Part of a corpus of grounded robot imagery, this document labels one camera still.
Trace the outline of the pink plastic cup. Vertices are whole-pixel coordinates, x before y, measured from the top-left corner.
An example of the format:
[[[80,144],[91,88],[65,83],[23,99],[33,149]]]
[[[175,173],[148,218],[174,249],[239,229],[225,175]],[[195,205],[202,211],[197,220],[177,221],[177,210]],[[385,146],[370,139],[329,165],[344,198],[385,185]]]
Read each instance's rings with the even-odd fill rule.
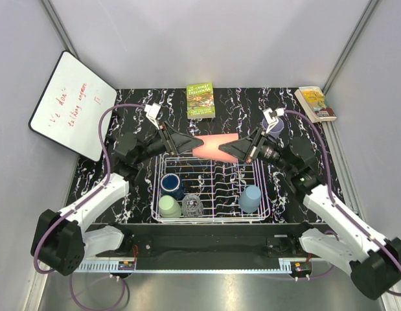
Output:
[[[237,133],[224,133],[214,135],[199,135],[196,138],[203,141],[203,145],[193,149],[194,157],[210,159],[226,163],[236,163],[237,158],[225,153],[219,149],[221,144],[230,143],[238,140]]]

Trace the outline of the lilac plastic cup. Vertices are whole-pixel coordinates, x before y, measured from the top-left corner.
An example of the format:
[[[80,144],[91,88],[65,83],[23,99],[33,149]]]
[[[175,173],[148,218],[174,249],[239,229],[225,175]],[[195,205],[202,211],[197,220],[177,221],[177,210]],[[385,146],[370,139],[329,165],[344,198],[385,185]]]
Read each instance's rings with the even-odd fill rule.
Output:
[[[277,123],[272,127],[271,130],[268,130],[268,122],[266,119],[262,119],[261,126],[266,135],[271,136],[274,139],[278,139],[281,132],[284,129],[284,122],[280,118],[276,118]]]

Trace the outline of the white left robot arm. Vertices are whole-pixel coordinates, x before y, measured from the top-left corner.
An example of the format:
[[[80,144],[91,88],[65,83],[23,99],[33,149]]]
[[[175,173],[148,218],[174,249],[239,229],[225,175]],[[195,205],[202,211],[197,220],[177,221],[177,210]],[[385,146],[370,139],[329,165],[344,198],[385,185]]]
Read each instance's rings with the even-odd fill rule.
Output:
[[[63,209],[41,213],[30,250],[36,271],[46,272],[39,267],[43,263],[49,272],[68,276],[83,260],[103,252],[128,255],[133,247],[131,230],[112,222],[90,231],[91,224],[129,193],[142,174],[142,162],[165,152],[178,155],[202,145],[201,139],[180,133],[167,122],[162,122],[146,140],[132,132],[120,135],[108,161],[113,167],[101,183]]]

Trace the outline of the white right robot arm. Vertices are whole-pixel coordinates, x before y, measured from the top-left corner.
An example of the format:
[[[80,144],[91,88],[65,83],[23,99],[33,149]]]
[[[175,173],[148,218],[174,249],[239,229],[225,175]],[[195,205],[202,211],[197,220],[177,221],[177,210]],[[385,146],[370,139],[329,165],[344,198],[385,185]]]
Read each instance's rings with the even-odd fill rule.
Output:
[[[401,240],[389,240],[366,224],[323,183],[313,170],[316,157],[308,139],[294,137],[281,146],[272,136],[255,129],[251,135],[220,145],[219,149],[245,163],[259,159],[285,173],[286,184],[299,203],[320,216],[341,237],[325,236],[312,225],[300,226],[287,240],[295,257],[311,253],[350,276],[355,287],[375,300],[401,281]]]

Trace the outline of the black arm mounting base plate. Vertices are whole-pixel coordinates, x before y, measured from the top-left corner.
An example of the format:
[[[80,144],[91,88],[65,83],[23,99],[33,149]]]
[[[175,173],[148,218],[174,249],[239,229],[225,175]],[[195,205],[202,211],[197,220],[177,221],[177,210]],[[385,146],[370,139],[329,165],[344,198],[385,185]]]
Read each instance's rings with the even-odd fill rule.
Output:
[[[240,272],[278,270],[279,259],[303,259],[298,235],[326,224],[128,224],[137,270]]]

